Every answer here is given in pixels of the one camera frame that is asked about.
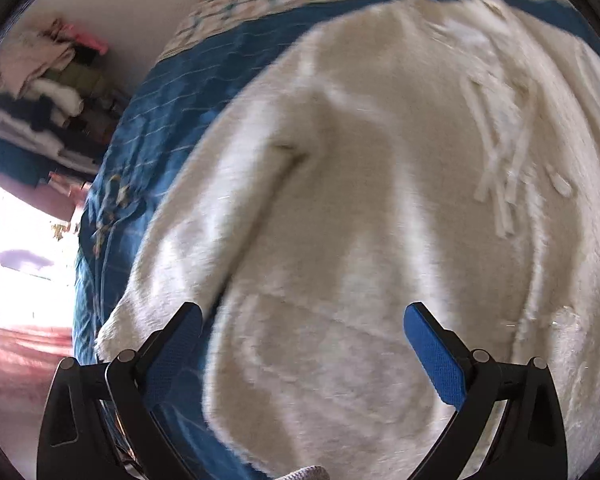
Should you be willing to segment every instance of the fleece fabric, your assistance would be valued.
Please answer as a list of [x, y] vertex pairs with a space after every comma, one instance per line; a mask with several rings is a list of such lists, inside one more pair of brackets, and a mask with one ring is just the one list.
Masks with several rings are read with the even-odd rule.
[[600, 450], [600, 60], [500, 0], [312, 29], [189, 157], [99, 355], [225, 285], [204, 413], [271, 476], [402, 480], [423, 459], [453, 409], [402, 333], [422, 301], [469, 348], [548, 361], [574, 478]]

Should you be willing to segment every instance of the pile of clothes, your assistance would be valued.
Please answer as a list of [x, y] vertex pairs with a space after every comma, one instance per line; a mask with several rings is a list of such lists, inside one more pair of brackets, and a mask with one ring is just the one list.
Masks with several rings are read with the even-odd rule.
[[2, 187], [44, 187], [52, 174], [93, 181], [128, 104], [99, 68], [108, 49], [57, 19], [0, 51]]

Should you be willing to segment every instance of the blue bed sheet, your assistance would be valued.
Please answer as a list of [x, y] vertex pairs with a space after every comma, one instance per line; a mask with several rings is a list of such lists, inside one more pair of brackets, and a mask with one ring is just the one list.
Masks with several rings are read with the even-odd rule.
[[[82, 364], [96, 362], [95, 336], [122, 296], [149, 221], [209, 124], [313, 25], [387, 1], [311, 4], [245, 22], [151, 70], [118, 126], [82, 218], [74, 316], [74, 351]], [[600, 55], [600, 40], [575, 10], [557, 2], [505, 1], [583, 38]], [[220, 444], [203, 419], [212, 325], [213, 317], [154, 416], [198, 478], [265, 479]]]

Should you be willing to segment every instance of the silver screw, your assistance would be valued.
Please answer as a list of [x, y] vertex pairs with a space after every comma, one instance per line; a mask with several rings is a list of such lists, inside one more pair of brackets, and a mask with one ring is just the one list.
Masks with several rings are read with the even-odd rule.
[[474, 359], [476, 361], [478, 361], [479, 363], [485, 363], [487, 362], [489, 359], [491, 359], [491, 356], [489, 355], [488, 352], [486, 352], [485, 350], [474, 350], [474, 353], [472, 354], [474, 356]]
[[121, 363], [128, 363], [129, 361], [131, 361], [134, 357], [136, 357], [136, 352], [133, 350], [123, 350], [122, 352], [120, 352], [118, 354], [118, 361], [120, 361]]
[[546, 361], [541, 357], [534, 357], [534, 366], [544, 370], [546, 368]]
[[65, 357], [62, 359], [62, 361], [60, 361], [60, 367], [62, 370], [69, 370], [70, 368], [73, 368], [74, 365], [75, 359], [73, 357]]

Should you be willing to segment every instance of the bed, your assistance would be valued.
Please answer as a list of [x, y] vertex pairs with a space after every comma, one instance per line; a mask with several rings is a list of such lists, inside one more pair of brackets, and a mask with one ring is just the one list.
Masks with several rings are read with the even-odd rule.
[[[200, 0], [145, 79], [114, 134], [80, 226], [74, 353], [96, 362], [94, 342], [125, 290], [142, 236], [189, 153], [240, 90], [316, 23], [390, 0]], [[505, 0], [600, 41], [564, 0]], [[197, 478], [267, 476], [221, 444], [202, 415], [212, 316], [163, 402], [153, 410]]]

